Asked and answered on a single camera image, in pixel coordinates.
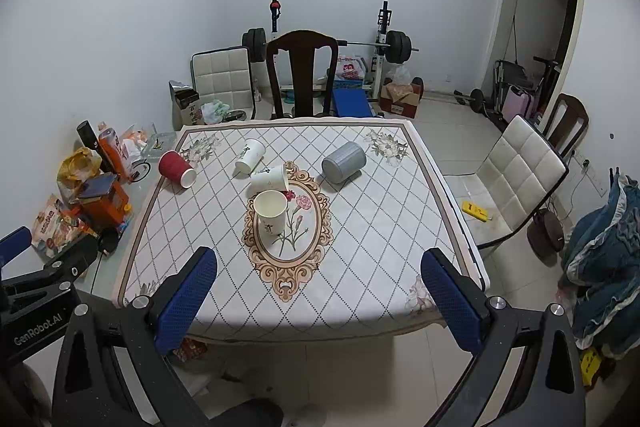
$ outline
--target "white padded chair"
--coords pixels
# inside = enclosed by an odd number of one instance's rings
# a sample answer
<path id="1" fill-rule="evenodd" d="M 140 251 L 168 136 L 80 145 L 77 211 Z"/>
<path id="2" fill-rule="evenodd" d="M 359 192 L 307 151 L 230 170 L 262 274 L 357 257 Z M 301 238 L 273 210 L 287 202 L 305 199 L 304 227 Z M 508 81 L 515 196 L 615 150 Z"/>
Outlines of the white padded chair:
<path id="1" fill-rule="evenodd" d="M 483 223 L 463 214 L 482 249 L 499 245 L 521 229 L 568 172 L 542 134 L 516 116 L 475 174 L 444 178 L 459 205 L 471 201 L 491 217 Z"/>
<path id="2" fill-rule="evenodd" d="M 248 120 L 255 118 L 254 84 L 247 48 L 238 46 L 193 55 L 191 78 L 201 105 L 220 100 L 231 110 L 245 111 Z"/>

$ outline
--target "doorway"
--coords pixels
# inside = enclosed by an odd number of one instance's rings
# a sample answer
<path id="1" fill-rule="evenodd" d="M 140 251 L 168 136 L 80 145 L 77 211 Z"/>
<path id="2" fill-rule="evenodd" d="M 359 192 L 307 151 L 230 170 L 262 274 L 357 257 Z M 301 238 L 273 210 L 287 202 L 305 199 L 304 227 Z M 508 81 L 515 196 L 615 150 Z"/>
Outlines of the doorway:
<path id="1" fill-rule="evenodd" d="M 482 92 L 487 99 L 496 97 L 497 61 L 517 64 L 530 82 L 526 116 L 540 123 L 550 113 L 564 83 L 577 39 L 582 0 L 500 0 L 498 6 Z M 508 94 L 509 90 L 501 92 L 498 106 Z M 499 126 L 506 126 L 506 122 L 502 120 Z"/>

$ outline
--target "gray cup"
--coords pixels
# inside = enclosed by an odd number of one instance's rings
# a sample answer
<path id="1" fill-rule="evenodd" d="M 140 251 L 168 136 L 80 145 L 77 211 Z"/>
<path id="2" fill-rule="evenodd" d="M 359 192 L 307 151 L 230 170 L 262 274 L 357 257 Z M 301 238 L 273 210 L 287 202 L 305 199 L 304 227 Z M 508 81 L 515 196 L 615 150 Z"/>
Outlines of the gray cup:
<path id="1" fill-rule="evenodd" d="M 347 142 L 322 160 L 322 173 L 333 184 L 342 183 L 367 163 L 367 155 L 356 142 Z"/>

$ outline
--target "pink suitcase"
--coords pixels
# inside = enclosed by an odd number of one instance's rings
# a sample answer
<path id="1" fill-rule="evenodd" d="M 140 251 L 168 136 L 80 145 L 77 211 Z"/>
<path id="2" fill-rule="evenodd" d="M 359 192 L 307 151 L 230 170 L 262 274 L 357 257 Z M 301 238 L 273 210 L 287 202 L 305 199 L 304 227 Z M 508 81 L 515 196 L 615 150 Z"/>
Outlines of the pink suitcase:
<path id="1" fill-rule="evenodd" d="M 533 111 L 533 100 L 528 92 L 525 92 L 516 86 L 511 86 L 507 92 L 507 97 L 502 104 L 502 117 L 507 123 L 519 114 L 527 119 Z"/>

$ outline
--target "blue clothes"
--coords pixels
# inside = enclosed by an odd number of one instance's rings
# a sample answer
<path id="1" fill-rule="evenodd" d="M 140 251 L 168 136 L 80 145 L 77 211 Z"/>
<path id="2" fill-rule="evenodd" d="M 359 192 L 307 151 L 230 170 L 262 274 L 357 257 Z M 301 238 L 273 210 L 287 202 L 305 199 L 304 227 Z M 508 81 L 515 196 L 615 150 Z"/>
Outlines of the blue clothes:
<path id="1" fill-rule="evenodd" d="M 640 189 L 616 172 L 607 204 L 576 225 L 563 261 L 567 279 L 588 290 L 574 311 L 580 349 L 604 346 L 621 358 L 640 343 Z"/>

